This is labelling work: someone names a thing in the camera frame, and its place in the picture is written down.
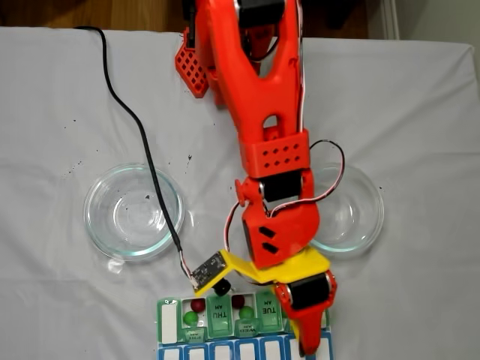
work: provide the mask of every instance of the green ball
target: green ball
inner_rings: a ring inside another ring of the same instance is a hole
[[[240,319],[253,319],[255,317],[255,311],[250,306],[244,306],[238,312]]]
[[[195,311],[188,311],[183,316],[183,321],[188,326],[197,326],[198,323],[198,315]]]

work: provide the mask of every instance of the white fabric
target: white fabric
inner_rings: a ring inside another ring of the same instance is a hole
[[[233,123],[211,92],[195,99],[179,79],[178,34],[108,31],[107,40],[113,85],[143,120],[157,167],[183,190],[181,238],[194,268],[222,246],[230,187],[245,175]],[[0,28],[0,44],[0,357],[154,359],[156,301],[190,296],[191,288],[173,247],[122,265],[84,230],[93,181],[144,161],[134,122],[107,91],[100,38]],[[340,142],[385,201],[372,251],[332,266],[336,359],[477,359],[480,102],[472,48],[321,39],[304,46],[310,138]],[[245,243],[238,217],[231,240],[236,251]]]

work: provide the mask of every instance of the yellow plastic piece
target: yellow plastic piece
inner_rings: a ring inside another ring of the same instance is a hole
[[[303,251],[279,265],[264,269],[258,269],[251,261],[240,259],[226,250],[220,250],[220,253],[225,259],[225,269],[203,288],[198,289],[195,295],[201,296],[221,278],[224,278],[225,275],[234,270],[261,284],[269,281],[288,284],[326,272],[330,267],[330,262],[311,246],[307,246]]]
[[[297,326],[297,323],[295,320],[290,320],[290,328],[293,330],[293,334],[295,335],[295,339],[300,341],[300,330],[299,327]]]

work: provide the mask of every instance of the wooden floor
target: wooden floor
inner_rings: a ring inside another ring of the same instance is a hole
[[[303,0],[304,36],[367,38],[365,0],[358,0],[340,30],[326,26],[323,0]],[[78,25],[102,29],[180,32],[186,26],[181,0],[0,0],[0,26]]]

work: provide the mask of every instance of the glass bowl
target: glass bowl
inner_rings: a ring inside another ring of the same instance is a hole
[[[333,184],[340,164],[314,170],[315,194]],[[359,169],[346,166],[342,181],[317,203],[320,227],[311,244],[330,257],[352,257],[366,251],[383,225],[383,200],[374,183]]]
[[[157,178],[177,232],[185,208],[177,184],[164,172]],[[127,163],[105,172],[90,188],[84,221],[95,246],[119,260],[144,260],[172,242],[148,166]]]

